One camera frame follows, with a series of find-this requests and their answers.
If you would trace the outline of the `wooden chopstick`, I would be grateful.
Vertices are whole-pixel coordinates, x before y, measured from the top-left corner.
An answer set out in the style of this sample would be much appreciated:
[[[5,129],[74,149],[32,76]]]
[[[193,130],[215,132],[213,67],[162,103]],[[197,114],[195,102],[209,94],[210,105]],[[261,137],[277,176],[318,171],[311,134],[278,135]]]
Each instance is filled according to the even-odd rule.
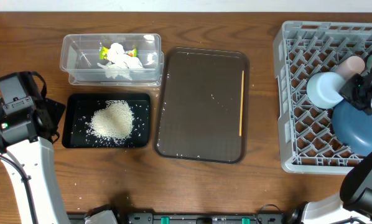
[[[243,103],[244,103],[244,70],[241,73],[241,96],[240,96],[240,111],[239,111],[239,136],[243,132]]]

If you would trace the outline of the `light blue bowl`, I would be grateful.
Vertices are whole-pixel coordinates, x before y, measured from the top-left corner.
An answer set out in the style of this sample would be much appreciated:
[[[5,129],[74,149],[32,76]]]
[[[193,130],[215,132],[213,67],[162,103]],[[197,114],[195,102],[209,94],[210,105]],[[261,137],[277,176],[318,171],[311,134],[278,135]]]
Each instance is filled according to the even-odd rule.
[[[307,96],[314,106],[330,109],[343,100],[338,92],[344,84],[344,78],[335,72],[316,73],[307,83]]]

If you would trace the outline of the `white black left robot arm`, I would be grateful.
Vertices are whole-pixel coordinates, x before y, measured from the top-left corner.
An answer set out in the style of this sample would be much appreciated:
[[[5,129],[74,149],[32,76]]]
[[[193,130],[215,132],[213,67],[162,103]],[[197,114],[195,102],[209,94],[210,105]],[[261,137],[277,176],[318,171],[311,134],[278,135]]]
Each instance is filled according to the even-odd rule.
[[[11,180],[22,223],[70,223],[53,154],[53,144],[42,137],[0,146],[0,160]]]

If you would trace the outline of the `pink cup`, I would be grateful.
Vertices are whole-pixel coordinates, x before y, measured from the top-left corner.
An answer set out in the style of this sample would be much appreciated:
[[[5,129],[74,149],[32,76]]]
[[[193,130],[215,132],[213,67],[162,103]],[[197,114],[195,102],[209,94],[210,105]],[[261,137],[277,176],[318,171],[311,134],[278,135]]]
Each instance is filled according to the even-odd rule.
[[[345,81],[356,74],[361,74],[366,67],[365,61],[358,56],[351,56],[344,60],[336,69],[335,73],[340,75]]]

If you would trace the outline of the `dark blue plate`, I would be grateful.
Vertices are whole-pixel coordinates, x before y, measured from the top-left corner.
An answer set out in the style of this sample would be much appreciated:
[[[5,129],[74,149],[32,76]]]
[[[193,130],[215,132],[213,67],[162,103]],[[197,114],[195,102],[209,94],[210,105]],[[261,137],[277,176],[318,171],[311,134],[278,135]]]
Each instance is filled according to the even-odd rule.
[[[331,123],[338,140],[350,146],[353,153],[367,156],[372,152],[372,114],[343,100],[334,108]]]

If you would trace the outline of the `white tissue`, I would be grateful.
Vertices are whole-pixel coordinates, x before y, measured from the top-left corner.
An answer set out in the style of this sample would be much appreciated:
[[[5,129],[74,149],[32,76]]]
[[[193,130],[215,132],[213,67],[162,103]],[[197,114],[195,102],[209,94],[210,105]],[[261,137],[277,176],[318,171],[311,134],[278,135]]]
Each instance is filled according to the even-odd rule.
[[[119,43],[113,43],[111,47],[115,45],[118,47],[121,46]],[[99,62],[97,63],[97,66],[105,71],[106,78],[121,76],[127,80],[132,80],[133,78],[130,76],[130,70],[144,68],[138,57],[130,57],[128,55],[117,55],[113,58],[109,57],[107,61],[108,63],[106,65],[102,65]]]

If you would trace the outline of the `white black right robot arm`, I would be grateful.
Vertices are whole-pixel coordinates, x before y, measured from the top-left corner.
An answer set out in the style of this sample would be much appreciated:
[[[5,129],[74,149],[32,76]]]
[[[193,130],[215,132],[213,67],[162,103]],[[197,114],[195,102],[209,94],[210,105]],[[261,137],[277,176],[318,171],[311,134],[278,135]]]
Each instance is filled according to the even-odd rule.
[[[348,81],[344,98],[372,112],[372,74]],[[318,202],[302,204],[287,223],[372,223],[372,152],[345,176],[340,192]]]

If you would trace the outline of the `yellow green snack wrapper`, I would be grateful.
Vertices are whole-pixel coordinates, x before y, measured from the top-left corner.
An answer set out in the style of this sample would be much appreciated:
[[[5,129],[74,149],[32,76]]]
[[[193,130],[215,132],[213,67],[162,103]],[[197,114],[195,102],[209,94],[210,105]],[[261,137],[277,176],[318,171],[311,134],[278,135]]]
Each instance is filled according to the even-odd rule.
[[[113,58],[114,56],[117,56],[117,55],[128,55],[130,57],[137,57],[137,49],[125,51],[122,45],[120,47],[115,45],[114,47],[110,47],[110,48],[101,47],[100,52],[99,52],[99,59],[108,60],[109,57]]]

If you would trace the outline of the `green bowl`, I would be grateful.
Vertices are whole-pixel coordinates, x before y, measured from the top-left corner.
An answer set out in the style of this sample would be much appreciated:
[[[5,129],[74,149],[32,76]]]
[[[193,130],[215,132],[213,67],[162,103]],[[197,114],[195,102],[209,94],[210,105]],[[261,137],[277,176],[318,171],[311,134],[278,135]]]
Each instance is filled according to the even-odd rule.
[[[367,58],[366,68],[367,68],[368,73],[372,72],[372,54]]]

